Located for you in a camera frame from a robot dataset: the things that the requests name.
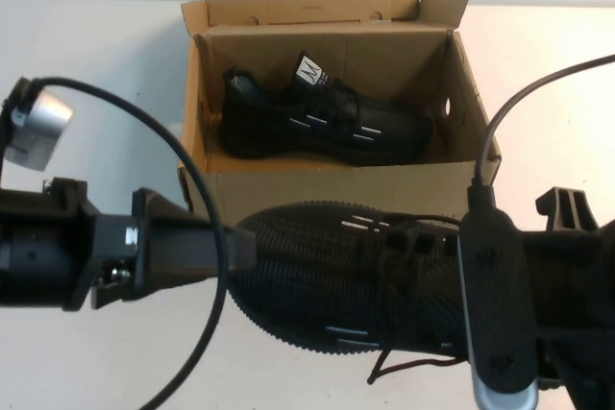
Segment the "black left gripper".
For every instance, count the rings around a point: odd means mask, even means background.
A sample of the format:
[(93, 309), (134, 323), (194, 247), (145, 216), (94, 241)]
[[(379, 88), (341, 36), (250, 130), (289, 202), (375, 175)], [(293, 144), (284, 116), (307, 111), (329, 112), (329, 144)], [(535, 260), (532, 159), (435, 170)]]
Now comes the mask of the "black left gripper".
[[(85, 181), (55, 178), (41, 192), (3, 189), (1, 306), (79, 310), (92, 283), (81, 276), (97, 213)], [(92, 309), (221, 273), (212, 223), (149, 188), (133, 193), (130, 215), (96, 220), (95, 254), (102, 269)]]

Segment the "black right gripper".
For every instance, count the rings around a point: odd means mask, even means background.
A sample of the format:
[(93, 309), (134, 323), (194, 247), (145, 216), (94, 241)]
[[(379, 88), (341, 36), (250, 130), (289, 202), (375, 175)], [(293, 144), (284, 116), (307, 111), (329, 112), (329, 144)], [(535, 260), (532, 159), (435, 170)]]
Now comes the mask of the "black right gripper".
[(541, 390), (566, 388), (577, 409), (614, 407), (614, 225), (599, 229), (584, 191), (535, 200), (547, 231), (524, 234)]

